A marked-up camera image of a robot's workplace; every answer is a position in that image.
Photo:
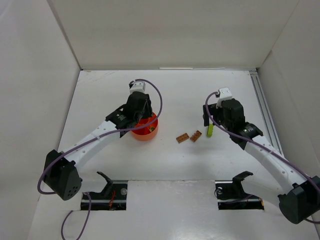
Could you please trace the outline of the lime green long lego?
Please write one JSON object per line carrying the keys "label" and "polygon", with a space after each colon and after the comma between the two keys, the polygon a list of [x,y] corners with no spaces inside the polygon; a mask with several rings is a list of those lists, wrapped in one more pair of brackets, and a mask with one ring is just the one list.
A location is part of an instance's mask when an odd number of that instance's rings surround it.
{"label": "lime green long lego", "polygon": [[213,136],[213,132],[214,132],[214,124],[213,123],[210,123],[207,127],[207,133],[206,133],[206,136],[208,138],[211,138]]}

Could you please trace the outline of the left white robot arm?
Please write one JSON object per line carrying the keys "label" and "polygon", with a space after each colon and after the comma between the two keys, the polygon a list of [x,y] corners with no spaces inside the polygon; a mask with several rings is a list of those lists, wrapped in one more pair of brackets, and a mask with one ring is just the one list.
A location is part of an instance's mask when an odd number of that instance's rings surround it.
{"label": "left white robot arm", "polygon": [[81,169],[98,152],[122,138],[142,119],[153,116],[150,96],[134,91],[127,102],[109,114],[90,134],[64,152],[50,151],[44,164],[44,183],[62,200],[74,197],[82,186]]}

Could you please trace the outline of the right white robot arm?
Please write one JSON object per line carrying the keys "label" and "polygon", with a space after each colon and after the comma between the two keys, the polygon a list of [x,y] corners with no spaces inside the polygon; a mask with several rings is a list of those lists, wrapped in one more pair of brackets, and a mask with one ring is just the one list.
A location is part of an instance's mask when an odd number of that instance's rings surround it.
{"label": "right white robot arm", "polygon": [[298,169],[270,144],[263,132],[247,122],[244,108],[234,99],[203,105],[204,126],[212,122],[227,133],[242,150],[254,157],[277,181],[279,193],[266,188],[251,187],[250,194],[269,200],[278,206],[284,217],[293,224],[307,221],[320,210],[320,178],[308,176]]}

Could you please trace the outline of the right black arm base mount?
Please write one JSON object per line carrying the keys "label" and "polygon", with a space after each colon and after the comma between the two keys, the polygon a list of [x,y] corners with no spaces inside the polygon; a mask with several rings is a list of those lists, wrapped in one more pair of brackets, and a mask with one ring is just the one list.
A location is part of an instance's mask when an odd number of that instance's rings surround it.
{"label": "right black arm base mount", "polygon": [[220,211],[226,210],[264,210],[263,200],[244,191],[242,181],[253,173],[244,171],[231,180],[215,180],[214,195]]}

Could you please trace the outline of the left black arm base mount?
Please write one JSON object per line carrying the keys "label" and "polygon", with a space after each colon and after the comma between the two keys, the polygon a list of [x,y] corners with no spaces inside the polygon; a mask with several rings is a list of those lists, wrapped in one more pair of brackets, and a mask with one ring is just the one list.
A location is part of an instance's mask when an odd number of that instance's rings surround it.
{"label": "left black arm base mount", "polygon": [[82,211],[89,210],[89,197],[92,211],[125,211],[127,208],[128,181],[112,180],[101,171],[96,172],[104,181],[85,182],[80,202]]}

